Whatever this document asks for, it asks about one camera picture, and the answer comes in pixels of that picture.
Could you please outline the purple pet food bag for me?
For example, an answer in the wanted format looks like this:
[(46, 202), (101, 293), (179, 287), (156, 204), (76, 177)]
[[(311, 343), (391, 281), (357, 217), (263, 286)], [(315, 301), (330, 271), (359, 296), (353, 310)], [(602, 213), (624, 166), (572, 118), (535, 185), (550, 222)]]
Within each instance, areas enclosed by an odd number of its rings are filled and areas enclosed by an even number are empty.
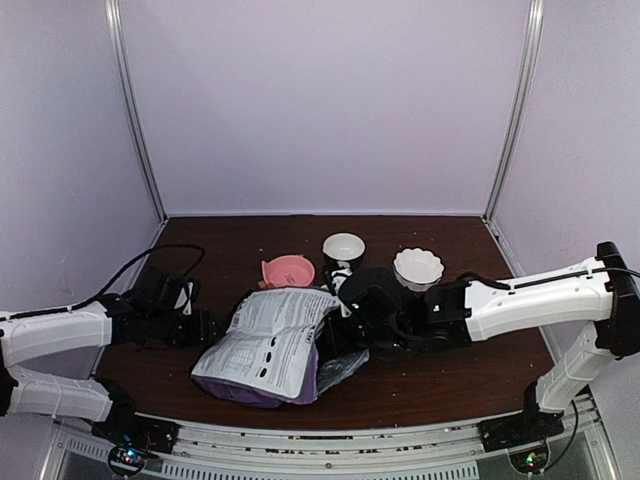
[(325, 289), (286, 287), (249, 294), (226, 334), (191, 370), (205, 393), (255, 408), (309, 405), (369, 361), (369, 351), (320, 357), (325, 317), (339, 301)]

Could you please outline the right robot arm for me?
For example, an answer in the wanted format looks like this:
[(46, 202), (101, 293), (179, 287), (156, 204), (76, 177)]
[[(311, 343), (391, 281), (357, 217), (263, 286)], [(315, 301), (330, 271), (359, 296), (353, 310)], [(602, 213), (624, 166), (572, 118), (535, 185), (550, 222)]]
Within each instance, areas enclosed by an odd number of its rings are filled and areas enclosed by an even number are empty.
[(467, 347), (513, 331), (582, 321), (585, 326), (562, 361), (527, 389), (513, 419), (519, 440), (535, 440), (573, 398), (615, 359), (639, 352), (638, 273), (617, 246), (529, 277), (491, 280), (465, 272), (414, 294), (397, 269), (359, 267), (326, 272), (339, 304), (318, 336), (325, 358), (359, 349), (404, 349), (416, 354)]

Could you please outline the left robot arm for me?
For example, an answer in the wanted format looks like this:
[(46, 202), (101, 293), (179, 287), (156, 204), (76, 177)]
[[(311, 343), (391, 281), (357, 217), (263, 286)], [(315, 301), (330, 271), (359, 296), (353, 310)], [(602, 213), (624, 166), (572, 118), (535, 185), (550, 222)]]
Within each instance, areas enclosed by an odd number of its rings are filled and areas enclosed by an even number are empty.
[(132, 289), (72, 306), (1, 317), (1, 413), (34, 413), (104, 423), (123, 444), (144, 433), (135, 403), (115, 382), (71, 379), (23, 368), (61, 352), (159, 341), (171, 348), (212, 345), (224, 326), (194, 306), (200, 283), (152, 268)]

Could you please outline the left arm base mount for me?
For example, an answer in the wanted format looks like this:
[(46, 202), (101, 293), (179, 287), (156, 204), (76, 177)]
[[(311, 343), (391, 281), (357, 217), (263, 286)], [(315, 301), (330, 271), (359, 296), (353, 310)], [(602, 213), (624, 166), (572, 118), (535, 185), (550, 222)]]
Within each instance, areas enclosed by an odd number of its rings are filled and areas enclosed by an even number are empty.
[(173, 451), (180, 429), (177, 423), (138, 414), (133, 398), (113, 380), (97, 383), (106, 390), (111, 407), (104, 421), (90, 422), (91, 433), (112, 444), (106, 463), (117, 478), (130, 479), (149, 460), (158, 460), (158, 453)]

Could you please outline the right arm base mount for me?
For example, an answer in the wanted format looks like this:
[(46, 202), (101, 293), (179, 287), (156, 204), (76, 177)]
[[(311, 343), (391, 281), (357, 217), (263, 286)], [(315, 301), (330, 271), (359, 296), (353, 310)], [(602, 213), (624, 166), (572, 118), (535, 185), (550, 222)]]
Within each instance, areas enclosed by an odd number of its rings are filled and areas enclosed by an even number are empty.
[(563, 413), (544, 413), (536, 398), (538, 381), (523, 394), (519, 413), (481, 421), (477, 428), (485, 453), (510, 450), (510, 462), (523, 474), (541, 474), (550, 463), (548, 440), (564, 432)]

